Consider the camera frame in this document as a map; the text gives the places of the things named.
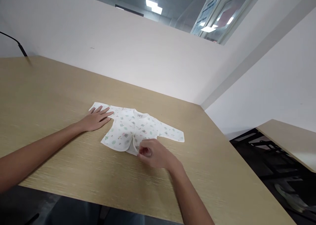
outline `table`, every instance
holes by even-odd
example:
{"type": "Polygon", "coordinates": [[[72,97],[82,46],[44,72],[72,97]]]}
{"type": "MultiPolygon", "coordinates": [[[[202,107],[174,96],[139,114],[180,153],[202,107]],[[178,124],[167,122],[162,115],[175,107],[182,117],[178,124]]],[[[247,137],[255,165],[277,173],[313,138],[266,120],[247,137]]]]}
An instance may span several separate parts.
{"type": "Polygon", "coordinates": [[[316,133],[277,120],[257,127],[261,133],[316,173],[316,133]]]}
{"type": "MultiPolygon", "coordinates": [[[[0,59],[0,99],[0,157],[76,122],[95,101],[136,108],[184,132],[185,143],[158,140],[216,224],[295,224],[199,105],[40,56],[0,59]]],[[[111,125],[80,135],[20,185],[182,222],[165,170],[100,143],[111,125]]]]}

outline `person's right hand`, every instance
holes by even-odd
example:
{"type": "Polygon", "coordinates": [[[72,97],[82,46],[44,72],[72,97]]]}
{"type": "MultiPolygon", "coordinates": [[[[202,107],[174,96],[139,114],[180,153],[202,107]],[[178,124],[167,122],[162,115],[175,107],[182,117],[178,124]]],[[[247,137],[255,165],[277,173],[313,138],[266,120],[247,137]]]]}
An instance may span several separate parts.
{"type": "Polygon", "coordinates": [[[155,168],[165,168],[169,172],[182,168],[181,162],[157,139],[144,139],[139,145],[138,158],[155,168]]]}

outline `baby shirt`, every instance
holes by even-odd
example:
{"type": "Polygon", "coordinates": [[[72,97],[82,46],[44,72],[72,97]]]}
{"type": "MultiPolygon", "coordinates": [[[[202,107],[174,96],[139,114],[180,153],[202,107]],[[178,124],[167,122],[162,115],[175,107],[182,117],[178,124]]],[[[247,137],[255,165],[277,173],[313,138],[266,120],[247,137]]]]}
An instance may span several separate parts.
{"type": "Polygon", "coordinates": [[[90,109],[93,107],[97,109],[100,106],[102,106],[101,110],[109,107],[108,112],[114,112],[108,116],[114,120],[113,125],[101,141],[113,150],[137,155],[139,144],[143,139],[156,139],[157,136],[184,142],[182,131],[160,122],[148,113],[99,102],[95,102],[90,109]]]}

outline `black cable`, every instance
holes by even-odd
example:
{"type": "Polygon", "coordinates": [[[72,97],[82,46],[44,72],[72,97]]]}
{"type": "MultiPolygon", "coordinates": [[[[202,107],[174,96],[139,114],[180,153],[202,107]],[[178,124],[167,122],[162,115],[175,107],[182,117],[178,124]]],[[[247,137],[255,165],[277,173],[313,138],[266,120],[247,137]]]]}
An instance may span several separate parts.
{"type": "Polygon", "coordinates": [[[20,47],[20,50],[22,51],[23,55],[24,55],[25,57],[27,57],[27,54],[26,54],[25,50],[23,49],[23,46],[20,44],[20,42],[18,42],[16,39],[14,39],[13,37],[11,37],[11,36],[9,36],[9,35],[3,33],[3,32],[0,32],[0,33],[3,34],[3,35],[5,35],[5,36],[7,36],[7,37],[10,37],[10,38],[13,39],[13,40],[15,40],[15,41],[18,43],[18,45],[19,45],[19,47],[20,47]]]}

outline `wood grain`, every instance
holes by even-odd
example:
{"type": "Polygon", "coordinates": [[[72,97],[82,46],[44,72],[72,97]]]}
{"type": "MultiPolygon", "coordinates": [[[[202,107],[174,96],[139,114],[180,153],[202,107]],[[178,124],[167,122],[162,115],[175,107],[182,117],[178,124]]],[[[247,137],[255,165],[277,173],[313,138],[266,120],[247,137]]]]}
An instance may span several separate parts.
{"type": "MultiPolygon", "coordinates": [[[[135,108],[184,132],[185,143],[158,139],[216,224],[294,224],[198,105],[40,56],[0,59],[0,97],[0,156],[76,122],[95,101],[135,108]]],[[[111,124],[74,139],[21,185],[182,222],[165,170],[100,143],[111,124]]]]}
{"type": "Polygon", "coordinates": [[[315,132],[277,120],[269,120],[257,129],[307,169],[316,173],[315,132]]]}

